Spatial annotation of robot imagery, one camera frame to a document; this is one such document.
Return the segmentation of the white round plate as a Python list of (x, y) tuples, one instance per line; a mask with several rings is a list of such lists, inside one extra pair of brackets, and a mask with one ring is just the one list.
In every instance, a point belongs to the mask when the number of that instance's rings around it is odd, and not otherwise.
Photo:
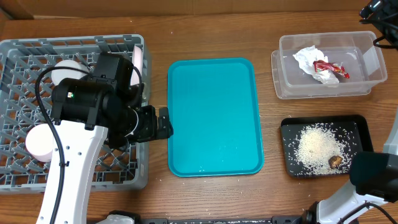
[(137, 68), (139, 72), (133, 70), (130, 80), (130, 85), (139, 84), (139, 80), (142, 79), (142, 64), (143, 64), (143, 52), (140, 47), (134, 46), (132, 53), (132, 64), (134, 68)]

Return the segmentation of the red snack wrapper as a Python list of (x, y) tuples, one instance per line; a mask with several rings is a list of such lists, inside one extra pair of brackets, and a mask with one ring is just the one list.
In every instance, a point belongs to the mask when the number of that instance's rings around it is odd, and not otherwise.
[(329, 63), (329, 62), (325, 62), (323, 60), (317, 60), (317, 61), (313, 62), (313, 66), (314, 66), (315, 72), (322, 72), (322, 71), (328, 70), (328, 71), (338, 73), (345, 78), (350, 78), (350, 75), (348, 72), (346, 72), (344, 66), (338, 65), (337, 63)]

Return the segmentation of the white napkin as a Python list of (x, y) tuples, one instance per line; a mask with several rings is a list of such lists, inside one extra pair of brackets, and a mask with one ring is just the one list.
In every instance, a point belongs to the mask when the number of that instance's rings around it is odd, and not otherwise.
[(302, 69), (306, 74), (309, 74), (316, 81), (322, 84), (337, 84), (339, 80), (329, 70), (317, 72), (315, 70), (314, 62), (322, 60), (328, 62), (328, 57), (324, 55), (321, 50), (318, 50), (314, 45), (299, 50), (296, 54), (293, 54), (294, 59), (298, 61), (299, 68)]

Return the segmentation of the pale green bowl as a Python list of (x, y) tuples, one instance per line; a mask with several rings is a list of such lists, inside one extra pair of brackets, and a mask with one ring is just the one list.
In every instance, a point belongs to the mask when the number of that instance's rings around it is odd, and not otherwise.
[(57, 67), (68, 67), (68, 69), (57, 69), (51, 71), (52, 83), (57, 86), (65, 78), (81, 79), (89, 72), (88, 68), (74, 60), (63, 60), (55, 65)]

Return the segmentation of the pink bowl with scraps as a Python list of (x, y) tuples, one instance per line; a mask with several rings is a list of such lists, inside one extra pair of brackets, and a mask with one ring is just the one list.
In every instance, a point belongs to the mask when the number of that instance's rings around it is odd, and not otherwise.
[(55, 149), (53, 142), (53, 133), (48, 124), (39, 124), (27, 133), (25, 146), (27, 151), (38, 161), (50, 162)]

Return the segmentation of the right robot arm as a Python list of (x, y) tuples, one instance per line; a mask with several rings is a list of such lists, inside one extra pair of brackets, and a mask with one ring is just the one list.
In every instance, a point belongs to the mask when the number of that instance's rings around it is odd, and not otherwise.
[[(382, 34), (373, 41), (380, 49), (397, 49), (397, 0), (370, 1), (360, 11), (362, 24), (372, 24)], [(397, 120), (383, 151), (361, 152), (351, 165), (349, 181), (328, 199), (314, 202), (291, 223), (357, 223), (372, 208), (396, 224), (382, 206), (397, 201)]]

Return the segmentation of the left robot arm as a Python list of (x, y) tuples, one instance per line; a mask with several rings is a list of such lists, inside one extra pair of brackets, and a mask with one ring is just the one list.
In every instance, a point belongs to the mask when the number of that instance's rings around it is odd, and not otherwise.
[(98, 154), (108, 134), (124, 142), (167, 139), (173, 134), (166, 108), (132, 109), (111, 83), (64, 78), (52, 93), (52, 112), (42, 102), (39, 86), (52, 67), (40, 73), (35, 96), (55, 145), (38, 223), (84, 223)]

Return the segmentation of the teal plastic tray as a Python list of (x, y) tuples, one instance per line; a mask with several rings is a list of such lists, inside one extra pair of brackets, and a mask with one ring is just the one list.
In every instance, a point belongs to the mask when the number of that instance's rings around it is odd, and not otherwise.
[(180, 60), (167, 77), (174, 129), (168, 165), (179, 177), (251, 175), (264, 165), (254, 67), (245, 58)]

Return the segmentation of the clear plastic bin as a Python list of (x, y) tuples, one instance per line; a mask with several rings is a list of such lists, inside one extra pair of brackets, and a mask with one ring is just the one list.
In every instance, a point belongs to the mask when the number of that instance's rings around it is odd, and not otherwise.
[(371, 31), (329, 32), (317, 34), (284, 35), (279, 40), (279, 55), (288, 85), (293, 80), (293, 54), (306, 47), (315, 46), (328, 57), (330, 63), (344, 66), (350, 78), (336, 74), (346, 86), (368, 85), (373, 87), (387, 80), (387, 70), (381, 49), (373, 46), (376, 39)]

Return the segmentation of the grey dish rack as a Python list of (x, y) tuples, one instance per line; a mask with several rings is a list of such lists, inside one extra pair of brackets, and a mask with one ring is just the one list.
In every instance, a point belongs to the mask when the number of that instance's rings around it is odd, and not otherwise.
[[(34, 94), (39, 73), (62, 60), (93, 69), (101, 52), (133, 59), (143, 53), (140, 72), (143, 103), (150, 96), (152, 57), (139, 34), (9, 39), (1, 41), (1, 193), (35, 194), (45, 190), (49, 163), (34, 159), (25, 147), (27, 133), (44, 122)], [(136, 143), (121, 150), (103, 146), (96, 161), (94, 191), (139, 190), (148, 182), (149, 145)]]

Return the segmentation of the brown food scrap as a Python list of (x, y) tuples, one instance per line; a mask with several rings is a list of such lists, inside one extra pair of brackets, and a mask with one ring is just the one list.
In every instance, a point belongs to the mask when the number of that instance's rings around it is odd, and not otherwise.
[(332, 156), (329, 160), (329, 166), (331, 169), (337, 169), (342, 163), (343, 158), (341, 156)]

